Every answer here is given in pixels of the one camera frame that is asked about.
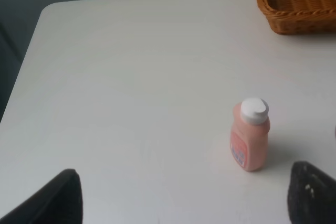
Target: table surface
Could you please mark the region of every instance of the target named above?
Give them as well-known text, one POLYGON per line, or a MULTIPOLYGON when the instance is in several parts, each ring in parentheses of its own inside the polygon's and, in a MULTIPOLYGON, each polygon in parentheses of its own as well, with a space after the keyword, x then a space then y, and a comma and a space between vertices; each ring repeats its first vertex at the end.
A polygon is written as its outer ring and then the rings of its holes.
POLYGON ((336 37, 273 33, 255 0, 87 0, 43 10, 0 124, 0 216, 65 168, 84 223, 289 223, 294 161, 336 176, 336 37), (229 150, 270 106, 266 167, 229 150))

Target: plastic bottle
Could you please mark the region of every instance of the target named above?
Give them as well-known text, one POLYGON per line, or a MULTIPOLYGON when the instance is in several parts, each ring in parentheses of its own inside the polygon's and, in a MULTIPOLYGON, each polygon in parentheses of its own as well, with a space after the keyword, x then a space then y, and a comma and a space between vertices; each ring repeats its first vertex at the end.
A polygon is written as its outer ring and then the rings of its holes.
POLYGON ((268 104, 260 98, 249 98, 234 107, 233 115, 230 136, 233 157, 248 172, 260 169, 267 154, 268 104))

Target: bottle label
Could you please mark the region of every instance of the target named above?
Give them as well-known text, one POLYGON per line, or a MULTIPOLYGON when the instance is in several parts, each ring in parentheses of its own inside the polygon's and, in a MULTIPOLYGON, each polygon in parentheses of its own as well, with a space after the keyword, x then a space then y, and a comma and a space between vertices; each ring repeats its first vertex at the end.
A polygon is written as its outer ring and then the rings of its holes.
POLYGON ((230 148, 237 163, 242 168, 245 168, 247 164, 247 146, 234 131, 231 132, 230 148))

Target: brown wicker basket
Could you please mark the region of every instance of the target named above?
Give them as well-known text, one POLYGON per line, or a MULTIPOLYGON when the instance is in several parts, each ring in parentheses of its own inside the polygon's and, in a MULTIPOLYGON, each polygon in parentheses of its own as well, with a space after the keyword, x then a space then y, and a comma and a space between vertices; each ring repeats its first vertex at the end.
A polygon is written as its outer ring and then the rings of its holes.
POLYGON ((257 0, 278 34, 336 31, 336 0, 257 0))

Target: basket rim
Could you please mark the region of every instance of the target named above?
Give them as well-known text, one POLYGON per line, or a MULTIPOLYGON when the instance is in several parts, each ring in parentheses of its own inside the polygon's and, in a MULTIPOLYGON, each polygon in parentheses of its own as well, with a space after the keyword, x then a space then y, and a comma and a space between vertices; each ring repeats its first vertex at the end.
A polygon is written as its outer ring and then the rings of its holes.
POLYGON ((295 16, 300 16, 300 19, 302 19, 302 16, 305 15, 307 17, 312 18, 315 16, 316 18, 323 18, 324 15, 328 15, 330 18, 330 14, 334 14, 336 18, 336 8, 335 9, 316 9, 316 10, 300 10, 300 11, 287 11, 287 10, 277 10, 272 8, 268 0, 261 0, 258 1, 258 6, 260 10, 269 18, 275 18, 275 17, 283 17, 290 16, 291 19, 295 18, 295 16))

